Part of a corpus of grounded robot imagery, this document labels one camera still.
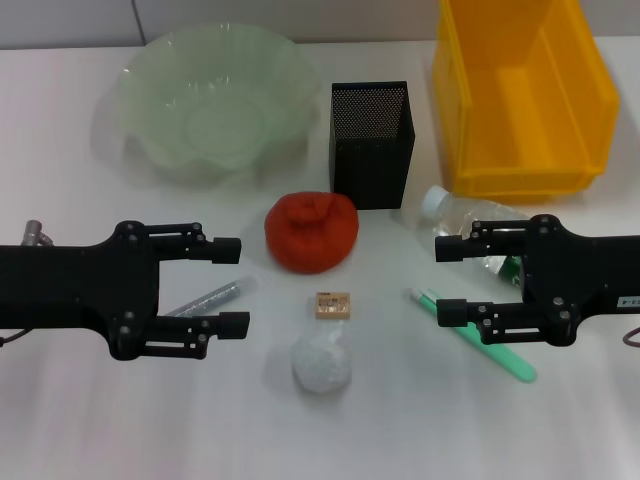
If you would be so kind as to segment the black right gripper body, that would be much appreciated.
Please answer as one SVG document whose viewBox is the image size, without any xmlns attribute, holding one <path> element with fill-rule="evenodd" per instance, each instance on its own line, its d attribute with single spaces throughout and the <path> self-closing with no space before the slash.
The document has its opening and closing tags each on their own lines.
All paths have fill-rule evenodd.
<svg viewBox="0 0 640 480">
<path fill-rule="evenodd" d="M 639 312 L 639 237 L 588 237 L 552 215 L 532 217 L 524 243 L 523 301 L 543 314 L 543 340 L 564 347 L 583 320 Z"/>
</svg>

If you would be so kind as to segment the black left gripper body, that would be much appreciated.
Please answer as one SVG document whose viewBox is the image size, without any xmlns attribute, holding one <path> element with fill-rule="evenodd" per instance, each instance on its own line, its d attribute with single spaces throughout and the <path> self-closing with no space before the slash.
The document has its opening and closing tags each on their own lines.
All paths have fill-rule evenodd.
<svg viewBox="0 0 640 480">
<path fill-rule="evenodd" d="M 91 246 L 1 247 L 3 330 L 87 329 L 113 358 L 134 360 L 158 297 L 159 260 L 140 222 Z"/>
</svg>

